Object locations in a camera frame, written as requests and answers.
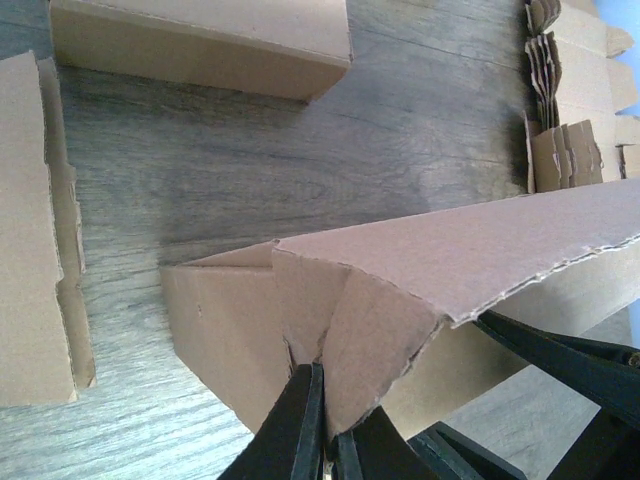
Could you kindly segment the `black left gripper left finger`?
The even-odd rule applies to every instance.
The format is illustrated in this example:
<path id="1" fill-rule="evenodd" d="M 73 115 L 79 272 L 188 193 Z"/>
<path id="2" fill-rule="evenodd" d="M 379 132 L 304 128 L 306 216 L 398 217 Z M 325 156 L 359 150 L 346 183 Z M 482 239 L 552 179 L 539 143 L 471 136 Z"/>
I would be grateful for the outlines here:
<path id="1" fill-rule="evenodd" d="M 253 440 L 220 475 L 227 480 L 323 477 L 324 371 L 297 367 Z"/>

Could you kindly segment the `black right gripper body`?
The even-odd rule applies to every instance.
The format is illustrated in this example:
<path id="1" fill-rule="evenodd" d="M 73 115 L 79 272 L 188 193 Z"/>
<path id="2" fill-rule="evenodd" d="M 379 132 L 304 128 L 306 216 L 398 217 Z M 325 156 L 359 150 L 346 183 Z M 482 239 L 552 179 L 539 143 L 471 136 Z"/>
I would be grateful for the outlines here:
<path id="1" fill-rule="evenodd" d="M 598 402 L 597 414 L 548 479 L 639 478 L 639 402 Z"/>

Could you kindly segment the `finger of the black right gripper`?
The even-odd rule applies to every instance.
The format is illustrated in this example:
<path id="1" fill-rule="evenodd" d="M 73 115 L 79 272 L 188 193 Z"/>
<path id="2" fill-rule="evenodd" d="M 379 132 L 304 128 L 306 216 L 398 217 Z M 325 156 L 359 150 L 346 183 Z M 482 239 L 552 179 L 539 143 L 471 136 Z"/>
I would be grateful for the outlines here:
<path id="1" fill-rule="evenodd" d="M 525 361 L 615 415 L 639 413 L 639 351 L 546 332 L 488 311 L 474 324 Z"/>
<path id="2" fill-rule="evenodd" d="M 443 422 L 407 443 L 440 479 L 527 479 L 520 469 Z"/>

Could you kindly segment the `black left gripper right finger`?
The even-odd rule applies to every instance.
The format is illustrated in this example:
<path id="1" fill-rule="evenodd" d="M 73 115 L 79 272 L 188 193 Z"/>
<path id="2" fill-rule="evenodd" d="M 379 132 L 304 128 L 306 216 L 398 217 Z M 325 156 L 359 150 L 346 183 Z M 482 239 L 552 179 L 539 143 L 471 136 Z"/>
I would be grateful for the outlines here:
<path id="1" fill-rule="evenodd" d="M 382 407 L 338 434 L 329 450 L 332 479 L 439 479 L 399 434 Z"/>

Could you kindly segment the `large cardboard box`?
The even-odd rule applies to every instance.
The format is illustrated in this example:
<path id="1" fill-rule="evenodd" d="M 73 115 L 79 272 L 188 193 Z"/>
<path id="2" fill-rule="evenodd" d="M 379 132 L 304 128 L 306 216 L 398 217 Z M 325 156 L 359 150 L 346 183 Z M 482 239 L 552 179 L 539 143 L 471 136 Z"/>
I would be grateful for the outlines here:
<path id="1" fill-rule="evenodd" d="M 411 436 L 518 372 L 492 310 L 577 336 L 639 296 L 639 183 L 618 180 L 298 235 L 161 271 L 177 356 L 257 431 L 296 367 L 328 430 L 384 406 Z"/>

